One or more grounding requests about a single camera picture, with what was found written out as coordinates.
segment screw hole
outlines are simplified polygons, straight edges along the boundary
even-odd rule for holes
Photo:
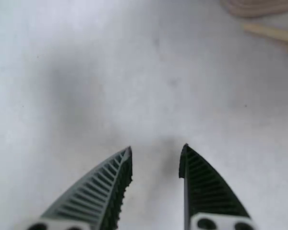
[[[235,224],[235,230],[254,230],[250,225],[239,222]]]
[[[216,224],[207,218],[202,218],[197,222],[197,226],[201,229],[213,230],[216,229]]]
[[[37,223],[28,228],[28,230],[46,230],[47,225],[44,223]]]
[[[71,228],[69,228],[69,229],[67,229],[67,230],[82,230],[82,229],[79,228],[79,227],[71,227]]]

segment green ribbed gripper pad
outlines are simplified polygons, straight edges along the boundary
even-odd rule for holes
[[[185,229],[199,212],[249,217],[220,174],[188,144],[181,152],[179,177],[184,178]]]
[[[83,176],[42,217],[84,221],[91,230],[114,230],[131,181],[132,150],[128,147]]]

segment white surface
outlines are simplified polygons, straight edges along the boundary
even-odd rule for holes
[[[0,0],[0,229],[131,145],[120,230],[181,230],[188,142],[288,230],[288,55],[240,22],[217,0]]]

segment wooden stick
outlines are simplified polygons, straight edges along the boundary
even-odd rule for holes
[[[279,30],[273,27],[253,24],[253,23],[244,23],[243,29],[247,32],[251,32],[257,35],[263,35],[273,39],[281,40],[288,42],[288,31]]]

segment wooden object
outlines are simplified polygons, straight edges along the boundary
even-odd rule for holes
[[[270,37],[276,40],[288,42],[288,31],[286,30],[279,30],[273,27],[253,24],[253,23],[245,23],[243,24],[243,29],[245,31],[262,35],[266,37]]]
[[[288,11],[288,0],[221,0],[225,8],[240,17],[260,17]]]

